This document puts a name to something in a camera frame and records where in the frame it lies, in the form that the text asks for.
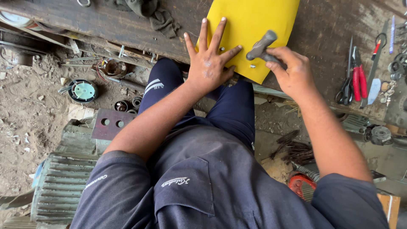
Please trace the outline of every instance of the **blue pen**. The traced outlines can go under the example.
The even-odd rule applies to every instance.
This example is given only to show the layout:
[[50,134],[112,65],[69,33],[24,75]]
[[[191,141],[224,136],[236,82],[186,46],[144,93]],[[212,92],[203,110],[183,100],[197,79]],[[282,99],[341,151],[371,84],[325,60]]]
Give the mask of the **blue pen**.
[[390,48],[389,48],[389,53],[392,54],[393,53],[393,46],[394,46],[394,15],[392,18],[392,30],[391,30],[391,34],[390,34]]

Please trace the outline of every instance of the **wooden workbench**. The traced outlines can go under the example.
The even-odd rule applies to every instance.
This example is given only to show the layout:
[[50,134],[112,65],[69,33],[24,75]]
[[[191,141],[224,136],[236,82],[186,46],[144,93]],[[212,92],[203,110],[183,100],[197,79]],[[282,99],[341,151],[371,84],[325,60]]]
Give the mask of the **wooden workbench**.
[[[201,20],[212,3],[212,0],[162,0],[162,6],[182,27],[179,37],[169,40],[153,31],[148,19],[134,12],[109,9],[103,0],[91,1],[89,8],[83,8],[76,0],[3,0],[0,10],[189,63],[182,34],[188,32],[197,41]],[[329,106],[382,121],[386,107],[379,99],[360,110],[360,102],[354,101],[348,107],[336,104],[335,95],[346,75],[351,36],[368,76],[375,37],[393,15],[400,22],[402,18],[407,20],[403,16],[405,11],[400,0],[301,0],[288,47],[310,59],[317,87]],[[388,54],[388,45],[384,48],[376,78],[389,81],[387,65],[396,54]],[[263,86],[280,89],[272,75]]]

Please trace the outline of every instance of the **yellow plastic panel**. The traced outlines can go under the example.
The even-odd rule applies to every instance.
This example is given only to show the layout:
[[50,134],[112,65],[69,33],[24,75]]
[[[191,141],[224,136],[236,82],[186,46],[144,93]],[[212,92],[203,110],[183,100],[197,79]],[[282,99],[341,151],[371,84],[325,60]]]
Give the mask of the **yellow plastic panel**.
[[[227,51],[241,45],[243,50],[226,67],[236,65],[235,72],[261,84],[270,70],[266,68],[264,60],[256,58],[248,61],[246,54],[269,29],[278,36],[270,47],[286,46],[299,3],[300,0],[215,0],[207,17],[208,43],[222,17],[227,17],[228,24],[220,47]],[[256,65],[256,68],[250,68],[251,64]]]

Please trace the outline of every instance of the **gray cloth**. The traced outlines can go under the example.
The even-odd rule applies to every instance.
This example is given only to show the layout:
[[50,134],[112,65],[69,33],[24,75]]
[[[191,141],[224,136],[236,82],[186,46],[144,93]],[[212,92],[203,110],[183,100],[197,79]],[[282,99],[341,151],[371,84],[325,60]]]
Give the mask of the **gray cloth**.
[[180,24],[174,23],[170,12],[158,9],[158,0],[104,0],[106,5],[120,11],[134,11],[137,15],[149,18],[151,28],[160,31],[166,38],[176,36]]
[[388,224],[369,182],[329,174],[310,204],[272,179],[234,136],[190,126],[169,135],[147,166],[135,154],[104,154],[70,228],[378,229]]

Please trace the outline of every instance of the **red pliers handle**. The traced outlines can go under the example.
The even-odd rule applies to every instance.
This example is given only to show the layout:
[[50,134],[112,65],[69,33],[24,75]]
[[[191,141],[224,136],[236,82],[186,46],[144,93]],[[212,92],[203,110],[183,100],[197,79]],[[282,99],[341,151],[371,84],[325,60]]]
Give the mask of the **red pliers handle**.
[[353,91],[355,94],[355,100],[360,101],[360,93],[362,92],[362,98],[368,97],[368,90],[366,85],[365,71],[363,71],[363,65],[353,68]]

